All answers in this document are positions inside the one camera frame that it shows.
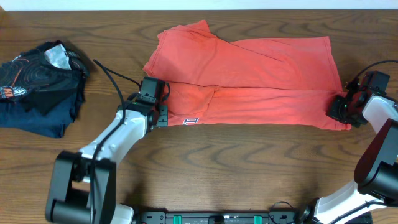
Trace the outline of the red t-shirt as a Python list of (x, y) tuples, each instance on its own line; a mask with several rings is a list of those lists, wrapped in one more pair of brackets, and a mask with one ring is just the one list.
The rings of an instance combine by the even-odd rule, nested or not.
[(227, 42), (206, 21), (163, 31), (144, 65), (166, 81), (171, 126), (291, 124), (344, 131), (326, 115), (343, 95), (329, 37)]

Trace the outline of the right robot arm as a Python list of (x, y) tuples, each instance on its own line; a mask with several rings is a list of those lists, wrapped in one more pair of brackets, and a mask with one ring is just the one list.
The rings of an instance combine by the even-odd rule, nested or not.
[(354, 170), (354, 179), (333, 194), (307, 205), (296, 223), (372, 223), (371, 211), (397, 207), (397, 101), (386, 95), (390, 76), (366, 72), (337, 96), (327, 116), (376, 133)]

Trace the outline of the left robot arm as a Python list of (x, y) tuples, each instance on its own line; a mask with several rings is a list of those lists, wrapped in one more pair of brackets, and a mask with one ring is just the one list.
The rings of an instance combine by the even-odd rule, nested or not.
[(132, 223), (133, 208), (116, 201), (116, 171), (147, 133), (167, 126), (169, 84), (145, 77), (139, 92), (119, 106), (112, 123), (78, 152), (56, 158), (45, 219), (52, 223)]

